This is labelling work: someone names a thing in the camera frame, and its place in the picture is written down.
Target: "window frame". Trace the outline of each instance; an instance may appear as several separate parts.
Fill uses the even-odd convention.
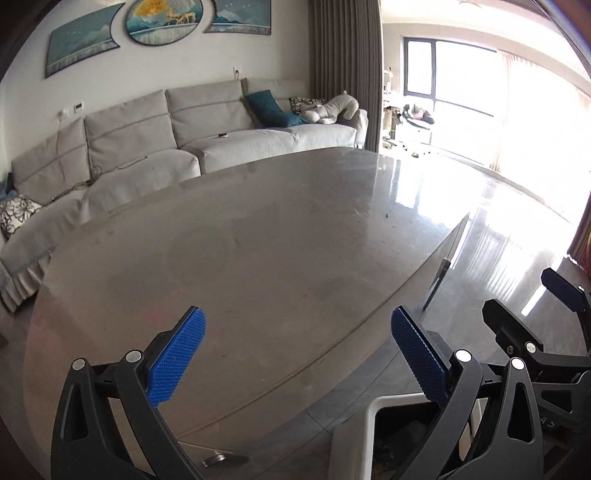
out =
[[[433,106],[435,107],[436,102],[443,102],[447,103],[448,105],[454,105],[461,108],[466,108],[468,110],[472,110],[473,112],[482,113],[483,115],[487,115],[490,117],[494,117],[492,113],[483,112],[482,110],[478,110],[476,108],[469,107],[467,105],[461,105],[459,103],[449,102],[447,100],[440,100],[437,98],[437,42],[446,42],[446,43],[455,43],[457,45],[466,45],[468,47],[473,48],[480,48],[481,50],[488,50],[496,52],[494,48],[486,48],[481,47],[479,45],[472,45],[470,43],[454,41],[454,40],[439,40],[438,38],[420,38],[420,37],[404,37],[404,96],[413,96],[413,97],[420,97],[426,98],[433,101]],[[408,43],[409,42],[424,42],[431,44],[431,93],[418,93],[418,92],[411,92],[408,90]]]

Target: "framed artwork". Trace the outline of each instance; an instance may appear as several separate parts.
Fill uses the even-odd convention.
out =
[[[271,0],[213,0],[216,14],[208,33],[271,35]]]
[[[186,37],[202,18],[201,0],[138,0],[129,9],[126,29],[136,42],[157,47]]]
[[[123,5],[97,10],[51,32],[45,78],[79,61],[119,48],[111,36],[111,22]]]

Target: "sofa armrest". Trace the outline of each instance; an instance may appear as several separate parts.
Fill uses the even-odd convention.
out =
[[[345,120],[342,113],[337,118],[337,123],[356,129],[357,135],[355,135],[355,146],[363,148],[365,145],[365,137],[367,137],[368,134],[368,113],[366,110],[361,110],[360,108],[351,120]]]

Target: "oval painting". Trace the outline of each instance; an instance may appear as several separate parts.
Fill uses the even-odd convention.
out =
[[[174,43],[189,35],[203,17],[201,0],[138,0],[127,14],[127,32],[143,45]]]

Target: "gray sofa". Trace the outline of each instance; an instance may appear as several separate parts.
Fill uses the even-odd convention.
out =
[[[97,215],[223,168],[327,147],[362,146],[367,113],[335,125],[259,128],[243,96],[309,97],[306,84],[245,79],[159,91],[78,119],[12,161],[15,188],[44,207],[0,235],[0,295],[14,312],[37,292],[51,253]]]

